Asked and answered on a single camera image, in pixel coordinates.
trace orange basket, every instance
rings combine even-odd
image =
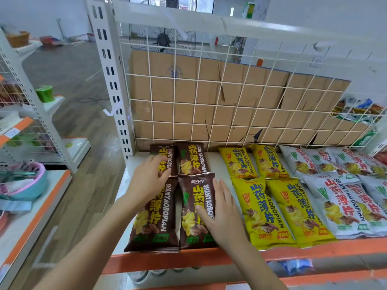
[[[6,34],[7,40],[12,48],[20,48],[29,44],[29,32],[21,31],[20,34]]]

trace snack bag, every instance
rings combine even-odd
[[[317,166],[302,149],[285,145],[280,145],[279,148],[281,149],[289,168],[301,182],[303,175],[313,175],[319,172]]]
[[[245,148],[218,148],[228,173],[242,179],[257,178],[257,172]]]
[[[297,246],[273,201],[265,194],[265,178],[231,178],[251,244],[258,250],[275,246]]]
[[[361,200],[340,181],[328,175],[305,176],[305,183],[322,208],[327,227],[338,239],[371,236],[370,224],[359,209]]]
[[[385,236],[387,234],[387,212],[385,209],[374,202],[360,184],[347,185],[347,188],[360,199],[356,202],[364,218],[370,223],[370,229],[374,236]]]
[[[329,148],[329,151],[335,157],[336,162],[342,165],[349,173],[355,175],[374,174],[370,165],[349,148]]]
[[[371,166],[372,170],[375,174],[377,174],[380,178],[386,179],[386,173],[387,173],[387,166],[377,159],[373,158],[370,155],[367,155],[366,153],[359,152],[359,156],[362,157],[362,159]]]
[[[360,179],[349,173],[343,166],[336,164],[335,158],[327,148],[308,149],[303,148],[303,151],[311,158],[312,162],[317,166],[320,172],[324,175],[332,175],[338,177],[344,184],[359,183]]]
[[[171,176],[170,177],[176,177],[177,176],[177,167],[176,167],[176,146],[170,145],[170,146],[160,146],[160,145],[150,145],[149,146],[151,155],[163,155],[168,158],[166,162],[161,162],[159,165],[159,176],[162,175],[162,173],[166,169],[171,169]]]
[[[215,190],[212,185],[214,177],[215,173],[178,176],[183,193],[180,228],[181,249],[217,247],[195,209],[196,205],[201,205],[211,218],[215,217]]]
[[[297,179],[267,180],[266,183],[301,248],[336,240],[315,214]]]
[[[258,166],[260,177],[289,178],[289,173],[279,161],[274,147],[268,145],[249,145]]]
[[[387,209],[387,180],[363,175],[359,177],[372,199]]]
[[[179,149],[181,174],[197,175],[210,172],[202,143],[178,142],[176,146]]]
[[[160,193],[136,215],[124,252],[179,250],[175,232],[176,187],[177,179],[169,178]]]

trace floor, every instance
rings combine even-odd
[[[108,92],[94,43],[34,53],[23,67],[34,86],[50,84],[55,94],[66,98],[53,116],[59,134],[87,137],[91,149],[11,290],[34,287],[101,219],[114,203],[125,167],[114,119],[102,112],[104,107],[110,109],[110,102],[105,100]],[[102,99],[98,103],[104,107],[78,102],[85,97]],[[37,257],[39,263],[34,265]]]

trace person's left hand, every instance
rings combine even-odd
[[[162,161],[167,161],[167,157],[150,155],[134,170],[129,188],[123,198],[136,209],[141,210],[148,201],[159,194],[171,175],[171,170],[167,169],[158,177],[159,165]]]

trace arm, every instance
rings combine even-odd
[[[165,185],[171,171],[160,178],[157,173],[160,162],[166,160],[151,155],[139,165],[126,194],[34,289],[93,289],[129,222]]]
[[[227,185],[223,180],[218,183],[214,179],[213,183],[215,218],[211,219],[201,206],[196,206],[196,211],[215,241],[227,252],[251,289],[288,289],[247,239],[243,221]]]

